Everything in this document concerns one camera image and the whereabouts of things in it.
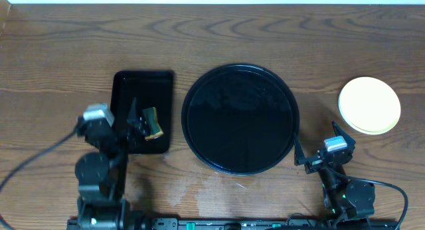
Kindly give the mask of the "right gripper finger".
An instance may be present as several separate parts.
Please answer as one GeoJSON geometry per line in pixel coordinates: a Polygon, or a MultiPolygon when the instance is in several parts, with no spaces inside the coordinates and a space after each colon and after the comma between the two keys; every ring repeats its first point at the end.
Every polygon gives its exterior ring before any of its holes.
{"type": "Polygon", "coordinates": [[[337,123],[336,121],[332,121],[333,130],[336,136],[341,136],[348,146],[354,146],[356,141],[350,137],[337,123]]]}
{"type": "Polygon", "coordinates": [[[302,150],[297,134],[294,134],[294,163],[295,164],[305,163],[305,154],[302,150]]]}

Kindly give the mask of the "green and orange sponge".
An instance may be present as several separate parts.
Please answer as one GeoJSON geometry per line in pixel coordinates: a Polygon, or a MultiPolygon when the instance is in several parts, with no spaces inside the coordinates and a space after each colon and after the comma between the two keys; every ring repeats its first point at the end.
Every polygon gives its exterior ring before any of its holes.
{"type": "Polygon", "coordinates": [[[145,133],[146,140],[154,140],[163,135],[163,130],[159,125],[156,107],[146,108],[142,110],[145,121],[149,127],[149,131],[145,133]]]}

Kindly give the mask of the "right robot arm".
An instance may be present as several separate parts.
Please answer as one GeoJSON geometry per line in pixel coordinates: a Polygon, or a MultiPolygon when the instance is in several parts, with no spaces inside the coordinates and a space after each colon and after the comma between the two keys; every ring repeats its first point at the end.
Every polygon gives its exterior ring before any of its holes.
{"type": "Polygon", "coordinates": [[[333,212],[327,217],[327,226],[336,229],[340,222],[366,219],[375,213],[375,185],[346,175],[343,165],[353,158],[356,141],[336,122],[332,126],[335,137],[324,140],[324,147],[310,157],[304,155],[294,135],[294,164],[303,165],[307,174],[319,174],[325,206],[333,212]]]}

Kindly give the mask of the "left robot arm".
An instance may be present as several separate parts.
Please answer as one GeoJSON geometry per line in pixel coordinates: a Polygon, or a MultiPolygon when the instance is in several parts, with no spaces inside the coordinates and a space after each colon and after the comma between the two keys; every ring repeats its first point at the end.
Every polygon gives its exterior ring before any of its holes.
{"type": "Polygon", "coordinates": [[[129,141],[151,131],[143,113],[132,101],[127,116],[129,128],[114,130],[114,115],[107,104],[93,104],[78,118],[76,134],[98,149],[82,156],[75,165],[78,179],[78,216],[66,228],[149,230],[152,222],[142,211],[132,211],[123,198],[126,186],[129,141]]]}

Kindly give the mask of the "yellow plate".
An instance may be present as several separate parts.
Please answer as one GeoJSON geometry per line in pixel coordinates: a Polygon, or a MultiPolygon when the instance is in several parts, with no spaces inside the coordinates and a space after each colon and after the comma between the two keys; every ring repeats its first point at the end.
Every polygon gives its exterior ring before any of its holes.
{"type": "Polygon", "coordinates": [[[385,82],[368,76],[354,78],[341,89],[338,107],[350,127],[368,135],[388,132],[401,116],[396,92],[385,82]]]}

